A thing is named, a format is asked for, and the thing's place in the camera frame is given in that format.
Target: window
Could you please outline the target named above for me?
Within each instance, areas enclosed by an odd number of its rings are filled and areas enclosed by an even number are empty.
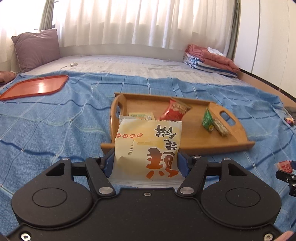
[[[52,28],[54,28],[55,22],[57,20],[58,9],[59,9],[59,1],[57,0],[54,2],[54,11],[53,11],[53,15],[52,15]]]

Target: red package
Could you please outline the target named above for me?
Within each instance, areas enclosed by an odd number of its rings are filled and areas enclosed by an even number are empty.
[[[278,170],[282,170],[284,172],[292,173],[293,169],[291,167],[290,161],[281,161],[276,164]]]
[[[170,105],[159,120],[180,121],[192,107],[176,99],[170,99]]]

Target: bed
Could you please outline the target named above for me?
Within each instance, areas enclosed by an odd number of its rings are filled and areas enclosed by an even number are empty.
[[[274,188],[282,198],[275,225],[296,230],[296,198],[275,178],[275,163],[296,156],[295,128],[284,121],[279,97],[238,79],[191,69],[184,63],[126,56],[61,58],[17,78],[67,74],[69,80],[53,95],[0,102],[0,233],[18,223],[10,206],[16,190],[63,157],[83,161],[102,156],[101,142],[110,142],[109,111],[114,92],[145,93],[211,100],[232,111],[244,126],[248,151],[208,156],[221,162],[227,156]],[[74,180],[87,186],[82,177]],[[218,181],[207,178],[206,186]]]

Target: snack package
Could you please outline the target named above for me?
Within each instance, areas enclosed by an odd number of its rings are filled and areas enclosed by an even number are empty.
[[[139,188],[179,187],[184,180],[177,168],[181,128],[180,121],[123,119],[109,181]]]
[[[152,112],[129,112],[128,116],[142,120],[155,120]]]
[[[290,126],[294,126],[295,121],[292,117],[285,117],[284,118],[285,122],[287,122]]]
[[[281,161],[276,164],[278,170],[296,174],[296,161]]]
[[[204,118],[202,119],[202,125],[208,132],[212,132],[214,129],[213,117],[208,108],[205,110]]]
[[[124,119],[138,119],[138,118],[136,118],[136,117],[132,117],[132,116],[127,116],[127,115],[119,115],[119,118],[118,118],[118,122],[119,122],[119,124],[121,124],[121,122],[122,122]]]
[[[221,123],[221,121],[215,119],[214,126],[215,126],[216,130],[220,133],[221,136],[225,137],[228,135],[228,131],[227,131],[226,127]]]
[[[180,121],[192,107],[176,99],[170,99],[170,105],[159,120]]]

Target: pink object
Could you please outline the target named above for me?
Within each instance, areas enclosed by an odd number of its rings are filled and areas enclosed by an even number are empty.
[[[279,236],[275,241],[287,241],[293,235],[292,231],[287,231]]]
[[[59,41],[56,29],[39,33],[22,33],[11,37],[22,73],[59,59]]]
[[[67,75],[54,75],[25,80],[16,83],[5,91],[0,95],[0,100],[54,94],[63,88],[67,80]]]
[[[234,73],[239,72],[239,68],[233,63],[231,59],[221,55],[210,53],[207,48],[199,47],[194,44],[189,44],[185,51],[193,56],[198,57],[207,65],[211,65],[219,69],[232,71]]]
[[[16,74],[9,71],[0,71],[0,85],[4,85],[12,80],[14,80]]]
[[[281,162],[278,162],[276,165],[277,165],[278,170],[282,170],[282,171],[288,172],[288,173],[293,172],[293,169],[291,166],[291,161],[281,161]]]

